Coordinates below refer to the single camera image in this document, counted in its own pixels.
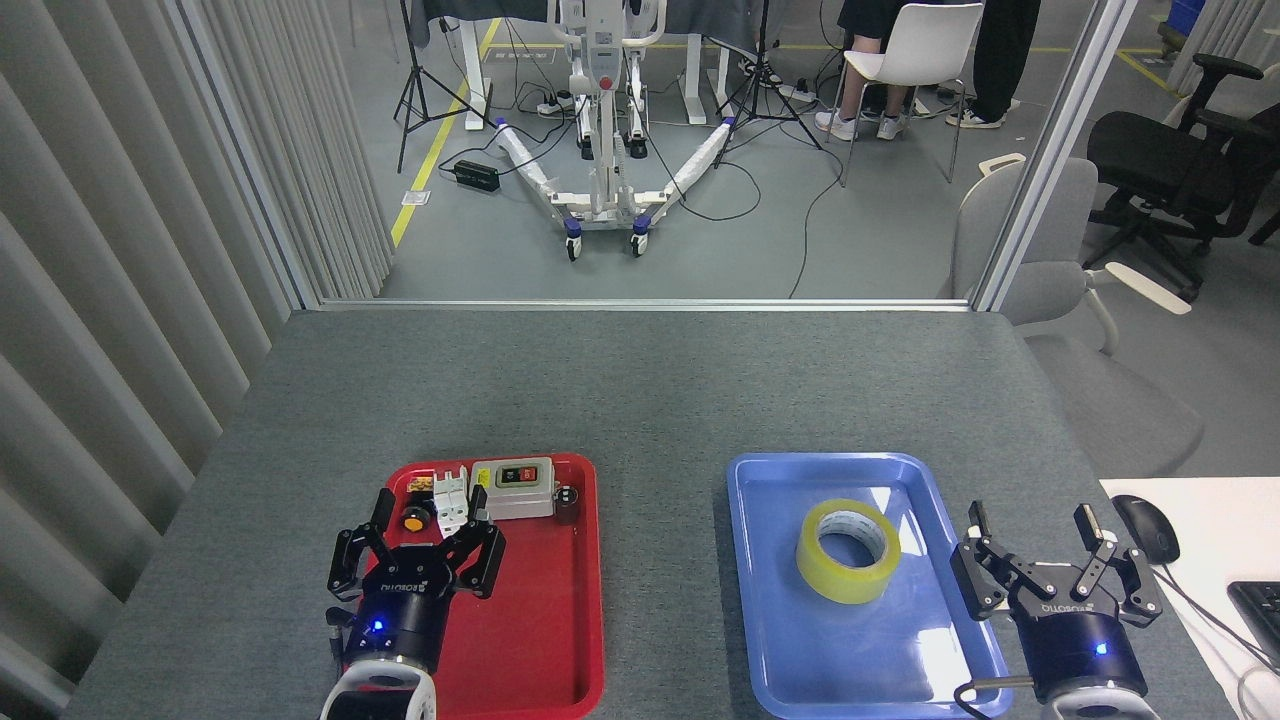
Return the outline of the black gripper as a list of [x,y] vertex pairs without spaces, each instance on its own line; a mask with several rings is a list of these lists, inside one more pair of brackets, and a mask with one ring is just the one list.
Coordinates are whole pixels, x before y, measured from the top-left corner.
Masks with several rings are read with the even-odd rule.
[[465,524],[438,544],[402,544],[390,551],[384,533],[396,495],[380,488],[370,519],[335,538],[328,589],[349,602],[358,561],[378,559],[361,582],[362,597],[344,647],[344,665],[401,657],[436,673],[454,588],[489,600],[506,552],[506,537],[486,510],[486,495],[470,495]]
[[[1032,565],[992,538],[982,501],[972,501],[968,516],[970,527],[950,559],[966,610],[980,621],[1011,601],[1011,618],[1039,702],[1108,683],[1147,694],[1146,678],[1121,624],[1146,628],[1164,611],[1155,574],[1140,550],[1123,546],[1101,527],[1089,503],[1079,503],[1073,520],[1091,552],[1084,569],[1060,562]],[[1119,603],[1107,589],[1096,589],[1108,568],[1124,588]],[[1055,587],[1050,600],[1047,584]]]

